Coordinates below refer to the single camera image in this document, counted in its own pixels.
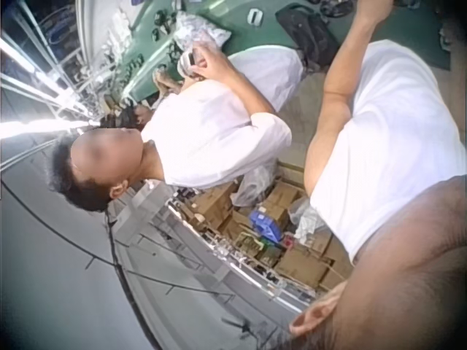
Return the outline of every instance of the concrete floor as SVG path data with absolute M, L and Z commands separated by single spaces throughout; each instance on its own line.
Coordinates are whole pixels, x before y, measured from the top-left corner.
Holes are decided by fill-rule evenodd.
M 432 68 L 438 80 L 439 90 L 449 106 L 450 71 Z M 304 167 L 306 151 L 316 133 L 318 116 L 323 98 L 323 73 L 308 76 L 300 85 L 298 92 L 282 108 L 279 116 L 292 130 L 292 145 L 279 156 L 283 163 Z

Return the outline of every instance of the neck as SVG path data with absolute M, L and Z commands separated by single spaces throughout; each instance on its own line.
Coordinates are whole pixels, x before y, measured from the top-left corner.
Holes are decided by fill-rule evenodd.
M 129 179 L 130 184 L 143 180 L 164 181 L 163 168 L 159 153 L 152 142 L 146 142 L 138 171 Z

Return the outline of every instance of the hand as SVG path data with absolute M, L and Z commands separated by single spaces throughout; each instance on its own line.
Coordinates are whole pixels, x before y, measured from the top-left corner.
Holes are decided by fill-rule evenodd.
M 200 44 L 195 44 L 193 50 L 202 57 L 201 60 L 198 60 L 197 66 L 190 67 L 194 73 L 218 82 L 226 82 L 237 74 L 232 63 L 220 50 Z
M 389 17 L 393 3 L 394 0 L 358 0 L 356 18 L 376 26 Z
M 136 115 L 138 124 L 140 125 L 148 124 L 148 122 L 153 117 L 153 111 L 151 111 L 146 106 L 142 106 L 141 104 L 134 108 L 134 114 Z

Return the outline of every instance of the black bag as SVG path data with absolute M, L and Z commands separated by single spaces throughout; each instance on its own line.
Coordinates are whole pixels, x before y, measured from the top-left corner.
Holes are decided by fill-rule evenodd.
M 319 14 L 304 5 L 290 4 L 276 12 L 276 19 L 303 51 L 309 67 L 311 63 L 321 69 L 331 65 L 339 44 Z

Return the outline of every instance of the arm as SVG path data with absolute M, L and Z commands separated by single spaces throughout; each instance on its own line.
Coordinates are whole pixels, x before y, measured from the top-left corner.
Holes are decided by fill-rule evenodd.
M 359 0 L 352 27 L 324 84 L 317 132 L 306 156 L 304 183 L 311 195 L 331 157 L 337 137 L 352 117 L 349 102 L 357 89 L 363 56 L 377 24 L 390 13 L 393 0 Z
M 192 71 L 207 79 L 217 80 L 227 85 L 243 102 L 250 116 L 261 112 L 275 113 L 269 101 L 232 66 L 221 51 L 205 46 L 196 46 L 195 50 L 201 53 L 205 62 L 202 66 L 192 66 Z
M 228 76 L 224 84 L 240 98 L 250 116 L 261 112 L 276 113 L 269 101 L 266 100 L 258 89 L 236 69 Z

